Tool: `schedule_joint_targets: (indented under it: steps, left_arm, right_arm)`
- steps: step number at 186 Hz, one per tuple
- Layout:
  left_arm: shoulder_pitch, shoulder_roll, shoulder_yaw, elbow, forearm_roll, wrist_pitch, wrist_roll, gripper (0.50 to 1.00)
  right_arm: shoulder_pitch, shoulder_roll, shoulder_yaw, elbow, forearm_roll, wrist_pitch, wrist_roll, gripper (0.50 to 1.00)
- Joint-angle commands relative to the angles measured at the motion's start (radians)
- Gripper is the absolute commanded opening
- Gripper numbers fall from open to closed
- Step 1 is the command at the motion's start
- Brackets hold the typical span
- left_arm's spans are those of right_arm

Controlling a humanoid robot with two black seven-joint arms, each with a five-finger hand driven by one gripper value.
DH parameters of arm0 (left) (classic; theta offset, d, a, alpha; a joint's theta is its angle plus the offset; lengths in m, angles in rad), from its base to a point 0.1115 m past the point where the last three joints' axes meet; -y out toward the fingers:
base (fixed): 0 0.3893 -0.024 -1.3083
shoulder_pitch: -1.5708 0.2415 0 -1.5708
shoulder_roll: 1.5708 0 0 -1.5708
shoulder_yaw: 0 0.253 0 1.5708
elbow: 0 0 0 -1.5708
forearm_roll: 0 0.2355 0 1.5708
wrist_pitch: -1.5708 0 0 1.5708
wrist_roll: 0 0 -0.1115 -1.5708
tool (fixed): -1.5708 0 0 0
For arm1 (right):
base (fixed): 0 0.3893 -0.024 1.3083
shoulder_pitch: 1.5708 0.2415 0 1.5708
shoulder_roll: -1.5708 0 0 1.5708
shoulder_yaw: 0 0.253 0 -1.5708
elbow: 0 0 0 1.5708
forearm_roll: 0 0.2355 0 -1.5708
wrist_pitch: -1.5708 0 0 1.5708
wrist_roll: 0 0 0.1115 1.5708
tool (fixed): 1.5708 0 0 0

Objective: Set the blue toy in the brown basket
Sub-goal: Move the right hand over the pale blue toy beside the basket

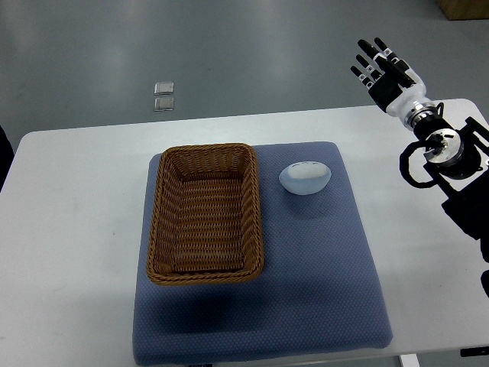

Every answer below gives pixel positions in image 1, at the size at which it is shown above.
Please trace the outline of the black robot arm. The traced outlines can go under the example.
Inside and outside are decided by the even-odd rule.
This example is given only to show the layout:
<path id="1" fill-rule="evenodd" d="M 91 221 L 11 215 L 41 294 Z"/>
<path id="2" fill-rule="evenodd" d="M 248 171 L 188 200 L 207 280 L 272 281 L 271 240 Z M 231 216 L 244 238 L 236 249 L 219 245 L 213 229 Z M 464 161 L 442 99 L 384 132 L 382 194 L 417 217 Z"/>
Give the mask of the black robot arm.
<path id="1" fill-rule="evenodd" d="M 416 136 L 400 154 L 399 170 L 412 187 L 439 187 L 442 208 L 488 258 L 488 130 L 469 116 L 462 128 L 444 118 L 443 103 L 426 95 L 419 75 L 379 37 L 360 39 L 358 65 L 351 67 L 379 109 Z"/>

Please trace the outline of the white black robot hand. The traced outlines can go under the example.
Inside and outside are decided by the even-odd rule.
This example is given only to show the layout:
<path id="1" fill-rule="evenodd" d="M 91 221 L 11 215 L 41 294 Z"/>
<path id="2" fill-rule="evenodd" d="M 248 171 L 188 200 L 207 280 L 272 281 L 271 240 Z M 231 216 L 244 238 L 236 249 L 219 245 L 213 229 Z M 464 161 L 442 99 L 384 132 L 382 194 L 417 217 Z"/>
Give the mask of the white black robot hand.
<path id="1" fill-rule="evenodd" d="M 374 42 L 380 51 L 363 39 L 358 41 L 358 46 L 383 72 L 360 54 L 355 59 L 366 73 L 362 73 L 356 66 L 351 66 L 350 70 L 368 88 L 369 96 L 383 112 L 399 115 L 400 108 L 406 106 L 410 100 L 419 100 L 425 96 L 426 85 L 408 63 L 400 60 L 382 39 L 376 37 Z"/>

